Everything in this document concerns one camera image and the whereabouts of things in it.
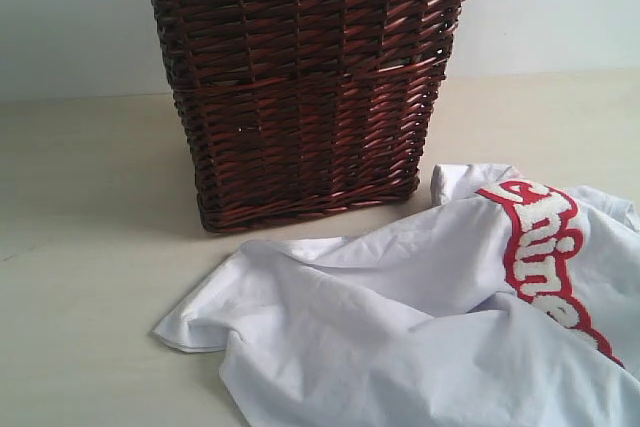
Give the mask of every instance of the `white fabric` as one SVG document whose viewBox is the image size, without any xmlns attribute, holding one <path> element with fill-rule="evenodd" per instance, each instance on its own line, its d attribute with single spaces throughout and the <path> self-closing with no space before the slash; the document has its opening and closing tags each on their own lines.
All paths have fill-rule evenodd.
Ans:
<svg viewBox="0 0 640 427">
<path fill-rule="evenodd" d="M 632 205 L 498 165 L 432 187 L 359 238 L 245 243 L 155 333 L 226 348 L 253 427 L 640 425 Z"/>
</svg>

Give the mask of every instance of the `brown wicker basket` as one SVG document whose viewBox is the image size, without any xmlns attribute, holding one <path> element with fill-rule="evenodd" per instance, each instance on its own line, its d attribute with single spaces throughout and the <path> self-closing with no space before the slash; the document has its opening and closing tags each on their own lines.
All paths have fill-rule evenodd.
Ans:
<svg viewBox="0 0 640 427">
<path fill-rule="evenodd" d="M 407 199 L 462 0 L 152 0 L 205 229 Z"/>
</svg>

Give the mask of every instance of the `red print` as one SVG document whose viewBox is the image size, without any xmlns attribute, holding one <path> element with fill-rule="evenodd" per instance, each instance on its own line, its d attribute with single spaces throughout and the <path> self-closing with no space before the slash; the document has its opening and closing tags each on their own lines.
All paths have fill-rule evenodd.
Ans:
<svg viewBox="0 0 640 427">
<path fill-rule="evenodd" d="M 578 213 L 575 201 L 564 192 L 528 180 L 490 185 L 478 194 L 502 205 L 511 219 L 504 266 L 507 282 L 518 297 L 622 365 L 609 341 L 593 328 L 587 309 L 573 296 L 567 260 L 584 243 L 582 231 L 568 227 Z"/>
</svg>

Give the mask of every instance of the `white table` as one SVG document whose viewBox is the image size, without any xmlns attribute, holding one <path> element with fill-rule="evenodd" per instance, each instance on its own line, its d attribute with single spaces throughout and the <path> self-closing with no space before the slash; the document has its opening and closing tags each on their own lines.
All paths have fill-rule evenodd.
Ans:
<svg viewBox="0 0 640 427">
<path fill-rule="evenodd" d="M 147 332 L 241 242 L 358 234 L 428 206 L 435 162 L 512 163 L 640 201 L 640 71 L 449 81 L 412 201 L 201 230 L 169 96 L 0 105 L 0 426 L 246 425 L 222 355 Z"/>
</svg>

